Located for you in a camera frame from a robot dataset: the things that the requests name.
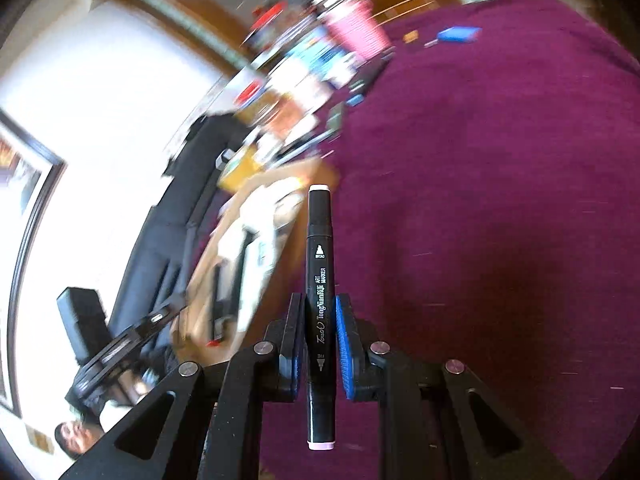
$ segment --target red lid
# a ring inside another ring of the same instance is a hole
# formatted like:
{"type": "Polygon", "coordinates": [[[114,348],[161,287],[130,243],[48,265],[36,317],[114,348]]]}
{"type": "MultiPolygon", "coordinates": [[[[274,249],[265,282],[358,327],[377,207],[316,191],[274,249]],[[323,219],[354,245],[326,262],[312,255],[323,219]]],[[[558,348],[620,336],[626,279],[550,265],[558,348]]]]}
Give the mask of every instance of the red lid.
{"type": "Polygon", "coordinates": [[[262,83],[260,81],[251,81],[249,83],[249,86],[242,90],[238,97],[234,99],[234,104],[238,106],[243,105],[245,102],[251,99],[260,88],[262,88],[262,83]]]}
{"type": "Polygon", "coordinates": [[[256,20],[256,22],[251,26],[251,30],[257,30],[259,28],[263,28],[267,25],[273,18],[275,18],[278,14],[280,14],[284,9],[287,8],[287,3],[285,0],[279,1],[275,4],[271,9],[267,10],[260,18],[256,20]]]}

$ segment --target picture frame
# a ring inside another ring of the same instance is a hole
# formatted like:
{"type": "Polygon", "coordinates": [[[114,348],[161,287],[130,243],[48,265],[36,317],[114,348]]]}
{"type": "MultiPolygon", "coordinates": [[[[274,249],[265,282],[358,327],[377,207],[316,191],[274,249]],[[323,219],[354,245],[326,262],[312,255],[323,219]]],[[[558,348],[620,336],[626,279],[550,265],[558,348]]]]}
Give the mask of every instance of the picture frame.
{"type": "Polygon", "coordinates": [[[20,288],[38,226],[66,164],[0,109],[0,405],[22,418],[15,370],[20,288]]]}

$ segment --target purple rug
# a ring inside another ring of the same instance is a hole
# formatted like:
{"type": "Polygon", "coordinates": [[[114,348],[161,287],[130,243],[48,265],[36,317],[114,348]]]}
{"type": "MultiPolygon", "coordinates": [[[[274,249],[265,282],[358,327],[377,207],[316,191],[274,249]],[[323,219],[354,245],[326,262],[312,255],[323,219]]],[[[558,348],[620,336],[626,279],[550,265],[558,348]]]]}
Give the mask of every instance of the purple rug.
{"type": "MultiPolygon", "coordinates": [[[[466,362],[597,478],[640,413],[640,66],[555,0],[386,30],[396,58],[323,146],[341,175],[337,291],[392,346],[466,362]],[[453,25],[482,33],[418,46],[453,25]]],[[[264,464],[278,480],[377,478],[376,407],[340,392],[337,418],[336,449],[310,452],[304,403],[267,406],[264,464]]]]}

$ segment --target jar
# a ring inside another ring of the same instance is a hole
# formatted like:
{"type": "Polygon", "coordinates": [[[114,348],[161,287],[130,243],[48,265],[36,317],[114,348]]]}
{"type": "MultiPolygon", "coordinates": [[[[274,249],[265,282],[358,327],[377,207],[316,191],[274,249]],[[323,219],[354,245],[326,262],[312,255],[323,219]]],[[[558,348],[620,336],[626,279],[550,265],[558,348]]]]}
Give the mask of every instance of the jar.
{"type": "Polygon", "coordinates": [[[256,126],[260,120],[271,112],[280,101],[280,96],[271,90],[261,88],[256,90],[260,95],[255,98],[247,98],[254,89],[248,87],[246,94],[241,95],[238,99],[242,103],[241,108],[235,113],[235,116],[247,126],[256,126]]]}
{"type": "Polygon", "coordinates": [[[274,28],[278,32],[277,37],[271,38],[268,42],[269,47],[264,48],[262,53],[252,61],[253,68],[264,69],[269,67],[271,69],[285,57],[287,51],[300,38],[319,25],[320,22],[313,12],[298,7],[295,7],[295,9],[292,10],[291,18],[283,20],[282,27],[274,28]]]}
{"type": "Polygon", "coordinates": [[[258,118],[258,122],[266,131],[286,140],[293,127],[304,116],[302,108],[292,98],[283,95],[271,110],[258,118]]]}

